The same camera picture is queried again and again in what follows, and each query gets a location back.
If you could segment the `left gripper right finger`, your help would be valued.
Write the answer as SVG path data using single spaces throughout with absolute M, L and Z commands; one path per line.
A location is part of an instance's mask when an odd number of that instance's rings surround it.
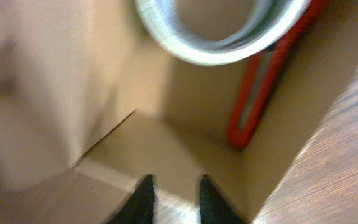
M 246 224 L 215 186 L 209 175 L 203 175 L 199 186 L 201 224 Z

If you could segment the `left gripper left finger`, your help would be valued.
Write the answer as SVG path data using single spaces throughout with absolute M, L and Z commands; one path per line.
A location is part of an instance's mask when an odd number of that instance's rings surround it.
M 153 224 L 154 203 L 154 176 L 147 174 L 138 182 L 120 211 L 113 213 L 106 224 Z

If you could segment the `brown cardboard box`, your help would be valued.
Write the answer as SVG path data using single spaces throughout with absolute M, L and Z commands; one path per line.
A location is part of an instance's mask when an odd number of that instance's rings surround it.
M 173 2 L 223 40 L 257 1 Z M 358 1 L 300 36 L 240 149 L 250 57 L 176 58 L 135 1 L 0 1 L 0 223 L 106 223 L 147 174 L 154 223 L 200 223 L 205 174 L 247 223 L 358 223 Z

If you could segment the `orange utility knife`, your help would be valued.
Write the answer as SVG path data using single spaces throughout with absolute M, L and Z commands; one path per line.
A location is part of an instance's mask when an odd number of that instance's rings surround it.
M 281 39 L 249 58 L 227 126 L 227 140 L 233 146 L 243 149 L 249 144 L 290 51 L 327 4 L 328 0 L 312 0 L 300 20 Z

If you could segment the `white masking tape roll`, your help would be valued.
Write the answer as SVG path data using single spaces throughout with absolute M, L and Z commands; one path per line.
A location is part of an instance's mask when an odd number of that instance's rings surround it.
M 135 6 L 150 36 L 168 53 L 202 66 L 226 65 L 256 54 L 300 21 L 311 0 L 257 1 L 250 21 L 223 40 L 208 40 L 181 21 L 173 1 L 136 0 Z

